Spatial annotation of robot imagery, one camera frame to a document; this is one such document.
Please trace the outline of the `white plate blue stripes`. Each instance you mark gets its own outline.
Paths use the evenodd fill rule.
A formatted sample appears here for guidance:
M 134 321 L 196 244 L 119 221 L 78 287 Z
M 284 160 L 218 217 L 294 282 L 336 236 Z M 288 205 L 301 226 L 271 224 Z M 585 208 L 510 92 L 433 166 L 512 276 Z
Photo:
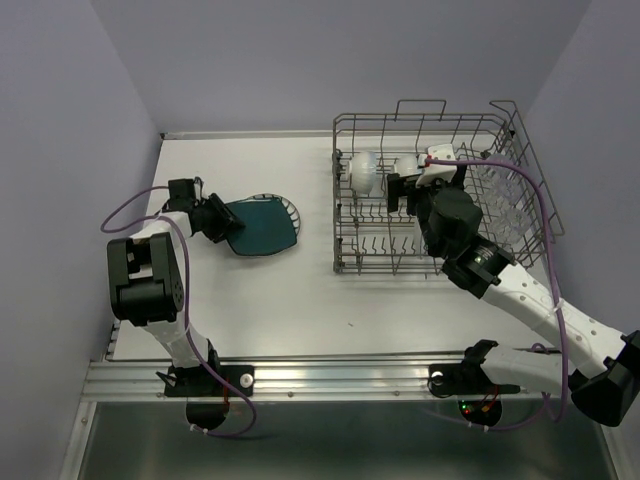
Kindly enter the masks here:
M 295 235 L 299 236 L 301 227 L 302 227 L 301 215 L 297 207 L 289 199 L 273 193 L 259 193 L 259 194 L 251 195 L 246 198 L 246 201 L 267 201 L 267 200 L 277 200 L 284 206 L 289 216 L 289 219 L 292 222 Z

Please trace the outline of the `dark teal square plate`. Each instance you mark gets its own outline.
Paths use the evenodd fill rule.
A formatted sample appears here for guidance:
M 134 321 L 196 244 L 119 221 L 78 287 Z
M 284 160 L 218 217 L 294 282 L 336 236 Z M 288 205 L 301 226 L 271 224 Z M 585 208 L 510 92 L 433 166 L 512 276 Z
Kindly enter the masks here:
M 227 205 L 244 227 L 227 238 L 238 256 L 264 257 L 278 254 L 297 244 L 291 220 L 277 200 L 236 201 Z

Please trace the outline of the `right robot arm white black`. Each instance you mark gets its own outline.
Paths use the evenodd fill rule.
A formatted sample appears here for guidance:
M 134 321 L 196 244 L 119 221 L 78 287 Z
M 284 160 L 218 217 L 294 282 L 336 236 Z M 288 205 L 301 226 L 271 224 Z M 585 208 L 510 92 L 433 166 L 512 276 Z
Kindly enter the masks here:
M 480 340 L 457 364 L 433 366 L 439 397 L 498 397 L 526 389 L 570 400 L 589 419 L 621 424 L 639 394 L 639 334 L 608 327 L 561 299 L 555 279 L 536 280 L 512 254 L 478 232 L 481 209 L 455 180 L 388 175 L 387 209 L 401 198 L 415 217 L 430 256 L 458 288 L 511 315 L 557 348 L 511 348 Z

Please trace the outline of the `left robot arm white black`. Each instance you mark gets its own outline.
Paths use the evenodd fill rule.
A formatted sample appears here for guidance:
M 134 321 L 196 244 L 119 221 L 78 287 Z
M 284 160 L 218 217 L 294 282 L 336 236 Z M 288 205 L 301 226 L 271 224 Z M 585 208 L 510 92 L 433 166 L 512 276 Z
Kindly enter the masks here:
M 113 314 L 150 334 L 169 354 L 171 366 L 158 374 L 168 397 L 212 396 L 222 384 L 218 354 L 189 318 L 189 267 L 179 265 L 177 252 L 187 252 L 193 234 L 219 243 L 245 224 L 203 187 L 198 177 L 171 180 L 159 212 L 142 219 L 137 233 L 107 244 Z

